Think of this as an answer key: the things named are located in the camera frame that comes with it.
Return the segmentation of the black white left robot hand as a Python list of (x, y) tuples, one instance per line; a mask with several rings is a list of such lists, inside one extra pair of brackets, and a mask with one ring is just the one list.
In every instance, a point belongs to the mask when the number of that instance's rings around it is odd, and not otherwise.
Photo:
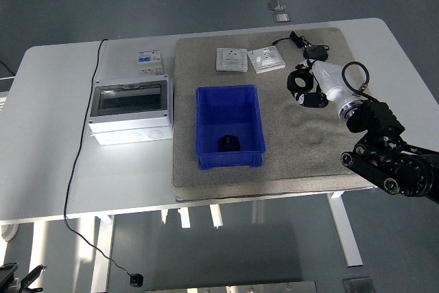
[(40, 264), (30, 271), (23, 279), (14, 275), (17, 263), (5, 263), (1, 266), (1, 292), (42, 292), (43, 288), (31, 288), (30, 285), (46, 271), (46, 265)]

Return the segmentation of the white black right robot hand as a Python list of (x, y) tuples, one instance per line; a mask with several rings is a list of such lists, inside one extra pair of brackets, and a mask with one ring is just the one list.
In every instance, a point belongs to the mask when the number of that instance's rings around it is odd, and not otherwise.
[(353, 79), (344, 67), (320, 60), (304, 60), (288, 76), (287, 89), (301, 106), (324, 108), (328, 103), (334, 103), (339, 118), (346, 119), (347, 113), (362, 102), (352, 83)]

